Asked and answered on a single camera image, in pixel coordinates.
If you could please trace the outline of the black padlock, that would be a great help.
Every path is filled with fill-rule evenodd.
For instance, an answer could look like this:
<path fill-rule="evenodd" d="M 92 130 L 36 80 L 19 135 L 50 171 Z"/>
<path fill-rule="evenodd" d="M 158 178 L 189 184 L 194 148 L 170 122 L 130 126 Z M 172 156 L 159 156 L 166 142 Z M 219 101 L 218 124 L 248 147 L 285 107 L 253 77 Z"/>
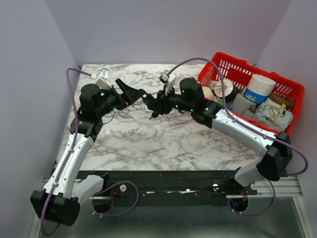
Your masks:
<path fill-rule="evenodd" d="M 156 100 L 151 94 L 147 93 L 144 89 L 139 89 L 139 92 L 142 94 L 141 98 L 146 106 L 149 106 Z"/>

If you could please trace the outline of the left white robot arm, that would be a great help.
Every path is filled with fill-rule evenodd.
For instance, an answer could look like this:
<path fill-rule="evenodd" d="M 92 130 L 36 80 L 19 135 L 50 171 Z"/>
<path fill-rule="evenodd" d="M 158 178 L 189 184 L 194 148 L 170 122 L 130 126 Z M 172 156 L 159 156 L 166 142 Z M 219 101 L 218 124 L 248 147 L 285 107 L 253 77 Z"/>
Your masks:
<path fill-rule="evenodd" d="M 104 125 L 103 116 L 112 110 L 128 107 L 146 93 L 143 89 L 126 85 L 120 79 L 116 83 L 121 94 L 114 86 L 101 89 L 97 84 L 87 84 L 81 88 L 80 107 L 75 110 L 65 151 L 43 189 L 33 191 L 30 198 L 42 222 L 72 226 L 81 206 L 91 196 L 104 196 L 109 192 L 109 182 L 98 175 L 89 175 L 80 184 L 75 181 L 84 158 Z"/>

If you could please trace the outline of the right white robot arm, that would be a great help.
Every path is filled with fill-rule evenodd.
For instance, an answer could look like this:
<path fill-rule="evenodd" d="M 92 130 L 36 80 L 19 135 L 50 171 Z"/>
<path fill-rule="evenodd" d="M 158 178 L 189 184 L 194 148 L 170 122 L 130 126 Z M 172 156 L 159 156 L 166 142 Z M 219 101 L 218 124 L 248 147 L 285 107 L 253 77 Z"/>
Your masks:
<path fill-rule="evenodd" d="M 222 105 L 204 98 L 201 84 L 193 78 L 182 79 L 180 90 L 180 94 L 174 89 L 168 93 L 161 90 L 156 97 L 146 93 L 142 100 L 155 118 L 173 109 L 190 112 L 195 122 L 228 134 L 252 148 L 260 157 L 235 171 L 228 181 L 231 193 L 239 194 L 258 180 L 278 181 L 283 176 L 292 159 L 292 151 L 286 146 L 290 142 L 288 134 L 276 135 L 227 113 Z"/>

